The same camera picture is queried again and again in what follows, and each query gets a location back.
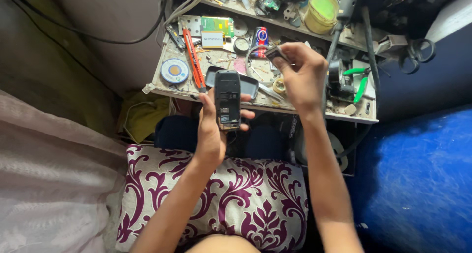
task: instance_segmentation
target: hand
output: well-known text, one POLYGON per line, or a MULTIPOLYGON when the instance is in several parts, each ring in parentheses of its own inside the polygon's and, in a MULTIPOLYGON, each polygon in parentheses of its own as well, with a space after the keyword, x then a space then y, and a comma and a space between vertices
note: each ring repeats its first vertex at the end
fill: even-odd
POLYGON ((302 117, 321 110, 326 59, 304 43, 285 43, 280 48, 295 64, 290 65, 281 57, 274 59, 274 65, 284 75, 288 99, 302 117))
MULTIPOLYGON (((226 153, 226 132, 221 132, 216 123, 215 90, 211 88, 208 95, 199 93, 198 98, 203 103, 198 124, 198 142, 194 159, 204 167, 214 171, 223 162, 226 153)), ((241 94, 241 101, 251 100, 251 95, 241 94)), ((241 117, 252 119, 255 113, 241 109, 241 117)), ((240 129, 247 131, 249 126, 241 124, 240 129)))

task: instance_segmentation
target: left hand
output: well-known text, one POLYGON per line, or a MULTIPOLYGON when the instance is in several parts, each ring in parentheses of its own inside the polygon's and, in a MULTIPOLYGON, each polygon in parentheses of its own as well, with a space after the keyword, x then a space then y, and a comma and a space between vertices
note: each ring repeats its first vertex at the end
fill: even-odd
MULTIPOLYGON (((198 124, 198 142, 194 159, 204 167, 214 171, 223 162, 226 153, 226 132, 220 131, 216 123, 215 90, 211 88, 208 95, 199 93, 198 98, 203 103, 198 124)), ((248 102, 251 95, 241 94, 241 101, 248 102)), ((246 109, 240 110, 241 117, 252 119, 255 113, 246 109)), ((240 129, 249 130, 249 126, 242 123, 240 129)))

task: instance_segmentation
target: mobile phone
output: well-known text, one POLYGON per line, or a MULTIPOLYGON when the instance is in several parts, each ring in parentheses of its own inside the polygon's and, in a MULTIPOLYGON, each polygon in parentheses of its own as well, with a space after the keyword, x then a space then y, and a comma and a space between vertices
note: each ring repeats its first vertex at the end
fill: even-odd
POLYGON ((234 131, 241 124, 241 80, 239 73, 219 70, 215 74, 216 123, 222 131, 234 131))
POLYGON ((270 60, 270 62, 273 63, 274 58, 276 57, 281 57, 285 59, 287 62, 289 62, 287 56, 282 52, 282 49, 280 46, 276 45, 270 49, 268 49, 264 55, 270 60))

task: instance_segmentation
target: orange utility knife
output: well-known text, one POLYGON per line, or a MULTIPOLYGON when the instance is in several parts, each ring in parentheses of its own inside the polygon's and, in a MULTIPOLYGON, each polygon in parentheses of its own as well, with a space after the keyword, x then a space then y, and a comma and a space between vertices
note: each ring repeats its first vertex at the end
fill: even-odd
POLYGON ((198 87, 198 92, 206 92, 204 75, 202 74, 202 69, 200 69, 200 63, 198 62, 197 52, 195 52, 195 47, 193 46, 192 36, 190 35, 190 31, 187 29, 187 26, 184 22, 182 22, 182 32, 184 35, 185 44, 187 45, 188 55, 192 60, 193 78, 195 79, 195 84, 198 87))

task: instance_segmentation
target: cluttered shelf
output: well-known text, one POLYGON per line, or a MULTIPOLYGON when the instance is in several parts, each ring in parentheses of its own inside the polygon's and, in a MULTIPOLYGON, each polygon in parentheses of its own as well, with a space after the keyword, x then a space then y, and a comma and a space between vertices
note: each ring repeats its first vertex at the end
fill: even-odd
MULTIPOLYGON (((254 7, 256 0, 249 0, 250 4, 252 5, 249 9, 246 9, 243 3, 240 0, 225 0, 221 2, 219 0, 202 0, 201 3, 211 5, 213 7, 223 8, 225 10, 245 15, 251 18, 255 18, 261 21, 269 22, 277 26, 281 26, 287 29, 291 29, 300 33, 304 33, 316 38, 324 39, 327 41, 332 41, 333 36, 329 33, 326 34, 317 34, 310 31, 304 24, 303 21, 299 24, 299 27, 295 27, 289 23, 288 20, 284 18, 284 14, 282 14, 282 10, 278 13, 274 18, 267 18, 263 16, 259 16, 256 14, 256 9, 254 7)), ((374 41, 379 41, 382 38, 386 37, 387 32, 382 31, 380 29, 372 28, 372 38, 374 41)), ((339 38, 339 44, 345 45, 348 47, 352 47, 354 49, 358 49, 361 51, 367 51, 366 44, 365 44, 365 37, 364 37, 364 25, 362 23, 355 23, 351 24, 348 28, 345 28, 341 33, 339 38)), ((391 57, 389 54, 379 53, 381 57, 391 57)))
MULTIPOLYGON (((245 55, 235 55, 235 53, 220 48, 202 49, 197 46, 195 48, 202 72, 208 73, 209 68, 211 70, 211 68, 220 67, 219 69, 236 70, 241 75, 246 74, 245 55)), ((266 59, 254 59, 251 66, 254 72, 256 69, 258 71, 253 74, 257 74, 258 77, 261 77, 261 79, 264 78, 266 81, 271 80, 273 74, 270 72, 269 64, 266 59)), ((187 51, 180 51, 171 40, 169 34, 166 33, 162 45, 162 54, 152 83, 148 83, 143 91, 145 93, 153 92, 185 100, 197 100, 199 91, 189 68, 192 68, 189 54, 187 51), (174 62, 176 62, 177 65, 181 63, 179 66, 187 73, 188 79, 179 83, 171 83, 163 78, 162 73, 170 71, 169 66, 172 66, 174 62)), ((376 119, 375 99, 364 96, 355 106, 355 112, 351 112, 349 116, 344 109, 351 104, 351 102, 333 99, 330 101, 329 107, 327 108, 326 118, 365 124, 378 122, 376 119)), ((252 99, 251 102, 242 102, 241 108, 296 114, 295 109, 290 102, 285 99, 285 96, 283 96, 283 99, 276 99, 268 95, 265 91, 262 92, 260 90, 256 91, 255 98, 252 99)))

